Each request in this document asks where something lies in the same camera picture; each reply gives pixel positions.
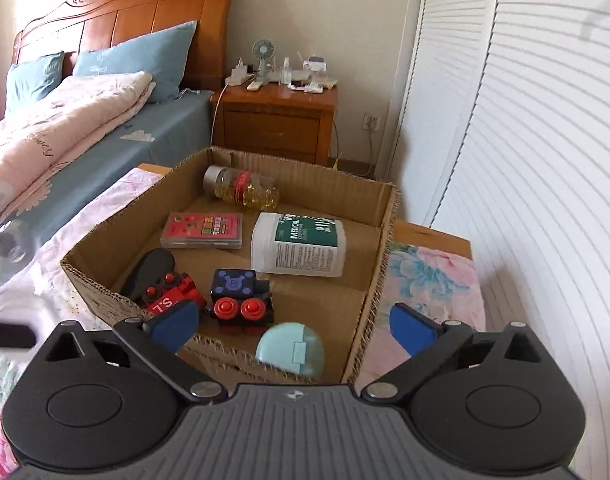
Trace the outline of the light blue round case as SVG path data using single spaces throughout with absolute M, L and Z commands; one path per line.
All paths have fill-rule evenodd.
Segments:
M 325 347 L 318 334 L 306 325 L 280 323 L 259 339 L 255 358 L 286 372 L 319 378 L 325 368 Z

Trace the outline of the wooden bed headboard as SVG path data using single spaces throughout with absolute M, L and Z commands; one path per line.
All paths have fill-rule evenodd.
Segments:
M 68 76 L 81 52 L 114 47 L 150 32 L 194 21 L 183 88 L 218 90 L 227 73 L 232 0 L 65 0 L 29 22 L 14 38 L 11 61 L 63 51 Z

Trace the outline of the blue bed sheet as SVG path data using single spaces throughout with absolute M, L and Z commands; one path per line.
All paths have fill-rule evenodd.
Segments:
M 186 90 L 178 99 L 146 104 L 44 182 L 24 204 L 0 217 L 0 226 L 20 220 L 42 245 L 131 169 L 141 164 L 174 167 L 207 148 L 211 96 L 209 90 Z

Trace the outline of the white plastic bottle green label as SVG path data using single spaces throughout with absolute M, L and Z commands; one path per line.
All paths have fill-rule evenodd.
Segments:
M 251 267 L 267 274 L 341 278 L 346 256 L 341 220 L 262 212 L 251 237 Z

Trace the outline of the blue pillow right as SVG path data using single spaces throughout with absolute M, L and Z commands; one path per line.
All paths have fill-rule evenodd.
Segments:
M 168 102 L 180 96 L 196 21 L 169 27 L 130 39 L 116 46 L 78 55 L 73 75 L 76 77 L 147 72 L 155 88 L 151 103 Z

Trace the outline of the clear spray bottle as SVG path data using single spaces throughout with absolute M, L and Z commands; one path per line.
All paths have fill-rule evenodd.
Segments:
M 290 58 L 286 56 L 283 60 L 283 64 L 280 71 L 280 83 L 284 86 L 291 86 L 293 78 L 293 72 L 291 69 Z

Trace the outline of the blue pillow left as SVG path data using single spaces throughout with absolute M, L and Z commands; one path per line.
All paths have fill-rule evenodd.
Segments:
M 6 116 L 44 99 L 61 84 L 64 56 L 61 51 L 11 65 L 6 75 Z

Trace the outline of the wooden nightstand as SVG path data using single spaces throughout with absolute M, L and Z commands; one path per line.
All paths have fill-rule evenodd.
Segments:
M 229 87 L 211 96 L 212 143 L 220 148 L 329 164 L 337 89 L 320 94 L 279 84 L 252 92 Z

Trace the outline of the red playing card case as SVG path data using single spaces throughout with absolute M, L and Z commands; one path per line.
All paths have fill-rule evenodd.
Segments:
M 242 247 L 241 214 L 172 212 L 161 235 L 161 246 L 175 248 Z

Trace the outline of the wall power outlet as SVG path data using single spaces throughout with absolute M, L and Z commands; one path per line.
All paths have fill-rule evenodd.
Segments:
M 374 114 L 363 114 L 363 130 L 377 132 L 380 128 L 381 117 Z

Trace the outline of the red toy train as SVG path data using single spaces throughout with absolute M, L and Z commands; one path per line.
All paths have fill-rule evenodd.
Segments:
M 141 299 L 144 310 L 154 315 L 164 313 L 183 300 L 193 301 L 199 308 L 207 304 L 192 278 L 186 273 L 177 272 L 167 273 L 155 285 L 148 286 Z

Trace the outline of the white power strip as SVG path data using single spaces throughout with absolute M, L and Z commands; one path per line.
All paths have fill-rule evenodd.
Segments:
M 225 83 L 228 87 L 239 87 L 245 84 L 250 79 L 254 78 L 254 70 L 239 60 L 237 65 L 232 68 L 230 75 L 226 78 Z

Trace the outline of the small green desk fan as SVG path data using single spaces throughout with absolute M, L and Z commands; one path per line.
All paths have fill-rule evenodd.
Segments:
M 275 57 L 276 48 L 273 42 L 269 39 L 258 39 L 254 42 L 252 47 L 252 53 L 258 67 L 256 76 L 261 79 L 267 79 L 271 73 L 271 66 L 273 66 L 273 58 Z

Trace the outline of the pink floral quilt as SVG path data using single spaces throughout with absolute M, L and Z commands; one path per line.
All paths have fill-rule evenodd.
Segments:
M 0 223 L 116 127 L 155 88 L 147 72 L 70 76 L 44 99 L 0 122 Z

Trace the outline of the black cube toy red wheels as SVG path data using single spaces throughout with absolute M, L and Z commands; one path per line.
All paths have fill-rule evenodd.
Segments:
M 216 269 L 211 299 L 207 312 L 227 335 L 261 336 L 275 320 L 270 281 L 251 269 Z

